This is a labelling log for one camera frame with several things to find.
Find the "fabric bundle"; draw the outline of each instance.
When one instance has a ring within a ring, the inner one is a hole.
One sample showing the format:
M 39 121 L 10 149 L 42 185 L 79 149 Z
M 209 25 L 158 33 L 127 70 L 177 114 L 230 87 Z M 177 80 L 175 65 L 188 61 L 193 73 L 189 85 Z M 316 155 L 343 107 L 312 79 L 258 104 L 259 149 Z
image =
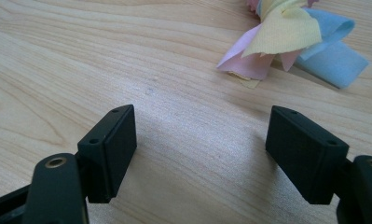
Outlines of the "fabric bundle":
M 262 80 L 280 54 L 288 71 L 296 63 L 328 83 L 348 87 L 368 61 L 341 39 L 354 21 L 311 9 L 316 0 L 248 0 L 261 23 L 246 32 L 227 52 L 217 68 L 240 77 Z

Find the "wooden table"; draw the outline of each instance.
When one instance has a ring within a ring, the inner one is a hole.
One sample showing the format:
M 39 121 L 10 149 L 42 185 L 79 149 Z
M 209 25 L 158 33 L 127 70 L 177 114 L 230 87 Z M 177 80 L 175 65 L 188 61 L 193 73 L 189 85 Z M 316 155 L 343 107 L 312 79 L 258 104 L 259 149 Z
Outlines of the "wooden table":
M 258 20 L 244 1 L 0 0 L 0 196 L 111 108 L 134 104 L 138 147 L 91 223 L 335 223 L 265 151 L 270 109 L 313 119 L 372 155 L 372 0 L 314 8 L 356 20 L 345 42 L 370 65 L 345 90 L 274 63 L 248 89 L 215 69 Z

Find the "pale yellow fabric strip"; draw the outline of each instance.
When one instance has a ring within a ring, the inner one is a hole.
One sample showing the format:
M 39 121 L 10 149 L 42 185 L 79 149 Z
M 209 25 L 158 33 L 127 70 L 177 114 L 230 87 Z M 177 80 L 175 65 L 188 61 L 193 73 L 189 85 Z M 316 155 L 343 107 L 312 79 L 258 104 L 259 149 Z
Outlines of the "pale yellow fabric strip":
M 261 11 L 269 13 L 242 57 L 254 53 L 285 53 L 304 49 L 322 41 L 318 22 L 300 7 L 305 5 L 305 1 L 267 2 L 271 2 L 272 5 L 263 4 Z

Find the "light wood surface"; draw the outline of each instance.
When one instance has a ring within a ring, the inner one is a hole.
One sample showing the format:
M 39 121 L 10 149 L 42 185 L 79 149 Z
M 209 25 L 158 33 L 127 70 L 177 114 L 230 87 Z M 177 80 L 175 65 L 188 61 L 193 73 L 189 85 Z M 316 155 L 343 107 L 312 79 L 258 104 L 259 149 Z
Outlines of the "light wood surface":
M 336 223 L 265 151 L 270 108 L 313 119 L 372 155 L 372 0 L 314 8 L 356 20 L 370 65 L 346 90 L 274 63 L 256 89 L 215 69 L 258 20 L 242 0 L 0 0 L 0 196 L 111 108 L 134 104 L 138 148 L 91 223 Z

